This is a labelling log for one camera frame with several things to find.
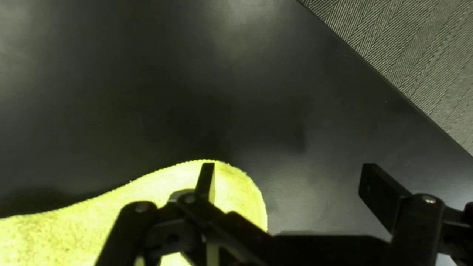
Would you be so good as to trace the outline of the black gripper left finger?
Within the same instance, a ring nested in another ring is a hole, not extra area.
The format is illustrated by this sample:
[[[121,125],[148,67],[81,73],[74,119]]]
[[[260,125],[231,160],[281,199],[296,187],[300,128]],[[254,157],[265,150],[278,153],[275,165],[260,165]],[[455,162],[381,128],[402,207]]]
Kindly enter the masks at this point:
[[[309,266],[300,249],[271,237],[237,212],[210,203],[214,165],[201,166],[197,187],[173,193],[164,207],[123,207],[95,266],[164,266],[182,255],[192,266]]]

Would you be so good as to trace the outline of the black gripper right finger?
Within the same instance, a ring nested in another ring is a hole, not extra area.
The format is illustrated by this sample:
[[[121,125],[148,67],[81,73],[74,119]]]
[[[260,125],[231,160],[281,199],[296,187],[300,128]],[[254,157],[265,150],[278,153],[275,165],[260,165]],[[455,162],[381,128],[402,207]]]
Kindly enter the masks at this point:
[[[377,165],[364,165],[359,199],[392,235],[381,266],[436,266],[438,255],[473,266],[472,207],[448,207],[430,194],[412,194]]]

